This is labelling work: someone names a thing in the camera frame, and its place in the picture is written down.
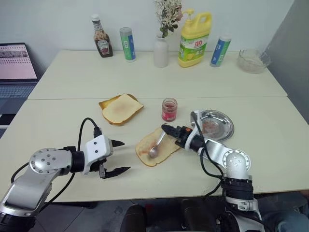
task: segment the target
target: laptop screen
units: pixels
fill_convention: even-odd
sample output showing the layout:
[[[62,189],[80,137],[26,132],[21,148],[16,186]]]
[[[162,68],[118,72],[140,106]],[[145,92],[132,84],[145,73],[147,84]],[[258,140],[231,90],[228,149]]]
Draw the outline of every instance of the laptop screen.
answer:
[[[36,81],[24,43],[0,44],[0,82]]]

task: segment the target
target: yellow detergent bottle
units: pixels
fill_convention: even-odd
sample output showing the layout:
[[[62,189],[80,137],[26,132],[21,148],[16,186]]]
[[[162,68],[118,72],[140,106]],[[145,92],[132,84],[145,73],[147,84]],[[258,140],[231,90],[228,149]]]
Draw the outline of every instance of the yellow detergent bottle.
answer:
[[[178,54],[178,63],[182,67],[189,67],[199,63],[203,57],[211,31],[211,14],[198,13],[192,20],[194,9],[189,8],[183,12],[189,17],[182,28],[182,37]]]

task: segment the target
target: white vase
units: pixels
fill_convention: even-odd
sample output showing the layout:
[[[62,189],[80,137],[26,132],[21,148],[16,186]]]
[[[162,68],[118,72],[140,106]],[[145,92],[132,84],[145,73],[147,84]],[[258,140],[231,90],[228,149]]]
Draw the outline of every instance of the white vase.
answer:
[[[169,63],[169,44],[159,35],[154,43],[154,63],[158,68],[164,68]]]

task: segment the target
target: glass bowl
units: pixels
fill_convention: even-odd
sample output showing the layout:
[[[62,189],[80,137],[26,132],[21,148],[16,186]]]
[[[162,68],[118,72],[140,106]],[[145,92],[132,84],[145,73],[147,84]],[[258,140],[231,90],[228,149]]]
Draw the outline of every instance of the glass bowl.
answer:
[[[271,63],[269,55],[258,50],[241,50],[237,59],[238,66],[248,73],[261,73]]]

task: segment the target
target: laptop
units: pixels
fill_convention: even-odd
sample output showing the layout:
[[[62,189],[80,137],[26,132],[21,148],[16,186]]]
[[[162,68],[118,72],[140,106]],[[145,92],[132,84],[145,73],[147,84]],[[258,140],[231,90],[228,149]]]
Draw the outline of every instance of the laptop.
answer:
[[[25,43],[0,43],[0,115],[16,114],[38,82]]]

